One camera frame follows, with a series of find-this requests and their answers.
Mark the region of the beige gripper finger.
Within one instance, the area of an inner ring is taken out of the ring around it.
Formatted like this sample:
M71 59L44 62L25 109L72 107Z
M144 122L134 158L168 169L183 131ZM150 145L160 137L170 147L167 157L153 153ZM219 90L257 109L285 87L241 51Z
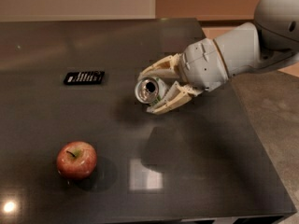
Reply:
M193 97L197 97L202 91L190 84L181 86L177 81L170 87L165 97L157 104L147 108L147 112L161 115L187 104Z
M179 72L180 55L169 55L148 66L138 76L137 80L145 77L159 77L161 79L182 80Z

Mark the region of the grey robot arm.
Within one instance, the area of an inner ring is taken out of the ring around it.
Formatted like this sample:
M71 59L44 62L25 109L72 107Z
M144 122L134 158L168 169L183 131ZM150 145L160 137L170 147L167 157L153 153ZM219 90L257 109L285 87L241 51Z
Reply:
M190 44L144 69L135 97L149 113L160 115L216 90L236 75L292 65L298 53L299 0L261 0L253 22Z

